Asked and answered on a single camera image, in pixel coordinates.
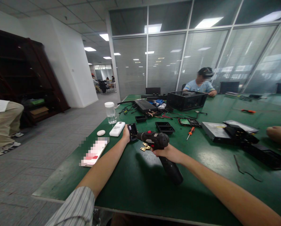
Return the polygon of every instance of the wooden cabinet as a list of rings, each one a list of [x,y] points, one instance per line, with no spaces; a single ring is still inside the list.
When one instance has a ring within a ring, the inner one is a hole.
[[[41,99],[44,103],[28,104]],[[21,121],[24,126],[69,109],[42,43],[0,31],[0,99],[24,105]],[[30,111],[46,106],[49,114],[34,119]]]

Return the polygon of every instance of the green workbench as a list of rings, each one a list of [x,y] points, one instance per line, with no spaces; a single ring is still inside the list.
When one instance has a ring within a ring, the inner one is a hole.
[[[129,95],[125,100],[138,98],[140,95]],[[116,112],[119,113],[128,105],[121,104]],[[249,114],[238,109],[255,110],[256,113]],[[194,111],[181,113],[175,110],[177,113],[196,116]],[[199,111],[208,113],[207,116],[200,114],[199,122],[222,123],[225,120],[235,120],[258,128],[260,131],[256,137],[260,139],[260,144],[281,154],[277,150],[280,146],[266,136],[267,127],[281,126],[281,106],[268,101],[248,102],[236,97],[217,95],[214,98],[208,97],[204,107]],[[117,115],[117,121],[134,123],[134,117],[140,115],[138,111],[134,114],[121,114],[120,118]],[[186,141],[189,127],[180,126],[177,119],[151,118],[146,122],[137,123],[137,129],[139,132],[156,131],[156,121],[168,121],[174,127],[176,132],[169,135],[173,146],[240,185],[281,216],[281,170],[271,170],[237,146],[211,142],[203,129],[197,128]],[[105,130],[106,136],[109,136],[113,126],[105,119],[33,193],[33,196],[56,202],[64,201],[89,170],[78,164],[96,140],[96,133]],[[121,136],[110,137],[110,143],[104,153],[112,148]],[[150,151],[140,150],[142,146],[141,141],[126,146],[113,174],[95,201],[97,208],[197,225],[240,225],[229,210],[181,165],[178,167],[184,181],[179,186],[173,185],[166,177],[159,158]],[[245,161],[243,164],[254,167],[263,181],[259,182],[248,174],[241,174],[237,169],[234,154],[243,158]]]

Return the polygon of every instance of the gray carpet floor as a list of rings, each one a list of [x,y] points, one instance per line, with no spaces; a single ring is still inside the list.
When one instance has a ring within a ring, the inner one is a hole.
[[[45,225],[61,204],[31,194],[106,118],[104,103],[116,104],[116,98],[113,92],[98,94],[99,100],[85,108],[71,108],[22,131],[25,135],[16,139],[22,145],[0,156],[0,225]]]

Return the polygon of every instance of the blue t-shirt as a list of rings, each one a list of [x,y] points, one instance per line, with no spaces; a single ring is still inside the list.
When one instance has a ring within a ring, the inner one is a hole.
[[[184,89],[201,93],[209,93],[210,91],[214,90],[210,82],[204,82],[201,84],[201,86],[198,86],[196,80],[190,81],[188,84],[185,85]]]

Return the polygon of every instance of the hand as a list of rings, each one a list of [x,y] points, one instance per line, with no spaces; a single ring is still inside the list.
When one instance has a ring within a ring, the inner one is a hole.
[[[126,142],[129,143],[130,142],[130,133],[128,130],[128,125],[126,124],[124,127],[124,131],[122,133],[122,139]]]
[[[270,139],[281,144],[281,126],[268,127],[266,134]]]
[[[163,156],[166,157],[168,160],[174,162],[174,163],[181,163],[182,159],[183,159],[183,153],[181,151],[179,151],[177,148],[175,148],[172,145],[168,145],[167,147],[164,148],[164,150],[153,150],[151,148],[151,151],[153,151],[153,153],[156,155],[156,157],[158,156]]]
[[[213,96],[217,95],[217,91],[213,90],[213,91],[210,91],[208,94],[209,94],[209,96],[213,97]]]

